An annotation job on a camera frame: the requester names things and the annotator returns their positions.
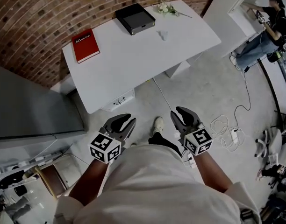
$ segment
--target concrete floor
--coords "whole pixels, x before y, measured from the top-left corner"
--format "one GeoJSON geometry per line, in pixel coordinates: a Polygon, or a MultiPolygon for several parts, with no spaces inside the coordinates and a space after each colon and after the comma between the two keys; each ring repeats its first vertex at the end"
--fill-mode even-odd
{"type": "MultiPolygon", "coordinates": [[[[188,61],[191,67],[173,79],[169,79],[164,73],[155,77],[171,107],[183,106],[195,111],[207,127],[221,114],[228,117],[229,126],[236,126],[235,107],[237,105],[249,107],[241,72],[235,69],[228,57],[215,61],[204,53],[198,61],[194,60],[195,58],[191,58],[188,61]]],[[[236,151],[230,152],[215,140],[209,152],[233,182],[243,181],[246,184],[254,202],[260,208],[266,203],[271,189],[268,186],[269,178],[256,181],[257,172],[263,164],[261,159],[254,157],[257,148],[254,140],[260,137],[264,129],[275,125],[275,104],[266,78],[259,67],[252,67],[246,73],[246,80],[250,92],[251,110],[247,112],[243,108],[238,108],[236,112],[239,126],[246,134],[243,145],[236,151]]],[[[155,83],[150,80],[141,84],[135,88],[135,92],[136,99],[115,111],[98,110],[90,115],[86,113],[78,94],[75,94],[74,99],[87,124],[88,135],[73,145],[71,152],[90,162],[92,157],[88,153],[87,144],[92,141],[92,133],[98,131],[108,118],[127,112],[137,118],[136,127],[127,141],[127,146],[132,142],[147,141],[157,116],[162,116],[165,120],[164,137],[180,145],[170,119],[169,106],[155,83]]],[[[230,135],[225,134],[224,138],[229,141],[230,135]]]]}

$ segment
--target white desk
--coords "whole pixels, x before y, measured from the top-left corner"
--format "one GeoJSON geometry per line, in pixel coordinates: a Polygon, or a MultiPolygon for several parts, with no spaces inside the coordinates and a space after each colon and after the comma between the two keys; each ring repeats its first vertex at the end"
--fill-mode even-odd
{"type": "Polygon", "coordinates": [[[131,36],[117,19],[93,29],[100,54],[78,64],[72,43],[63,48],[72,79],[88,113],[182,61],[221,42],[213,30],[186,3],[171,2],[186,16],[163,16],[146,10],[155,27],[131,36]],[[168,31],[163,41],[157,31],[168,31]]]}

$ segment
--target white t-shirt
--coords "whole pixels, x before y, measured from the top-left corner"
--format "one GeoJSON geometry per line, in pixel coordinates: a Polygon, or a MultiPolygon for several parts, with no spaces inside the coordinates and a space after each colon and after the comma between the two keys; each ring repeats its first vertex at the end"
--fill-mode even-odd
{"type": "Polygon", "coordinates": [[[195,181],[180,156],[160,145],[127,149],[110,166],[102,194],[83,206],[61,197],[55,224],[261,223],[245,186],[225,194],[195,181]]]}

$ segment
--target book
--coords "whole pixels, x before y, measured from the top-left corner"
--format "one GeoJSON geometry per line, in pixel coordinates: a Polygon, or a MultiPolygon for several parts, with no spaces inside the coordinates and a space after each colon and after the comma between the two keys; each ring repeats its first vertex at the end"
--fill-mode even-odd
{"type": "Polygon", "coordinates": [[[78,63],[100,53],[92,29],[85,30],[74,36],[72,45],[78,63]]]}

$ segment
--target brick wall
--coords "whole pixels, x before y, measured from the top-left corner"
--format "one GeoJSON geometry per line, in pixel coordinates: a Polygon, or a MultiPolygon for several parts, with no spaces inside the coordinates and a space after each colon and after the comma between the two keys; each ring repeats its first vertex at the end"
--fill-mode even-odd
{"type": "MultiPolygon", "coordinates": [[[[183,1],[201,14],[209,0],[183,1]]],[[[0,66],[50,88],[69,74],[61,49],[72,36],[137,2],[159,0],[0,0],[0,66]]]]}

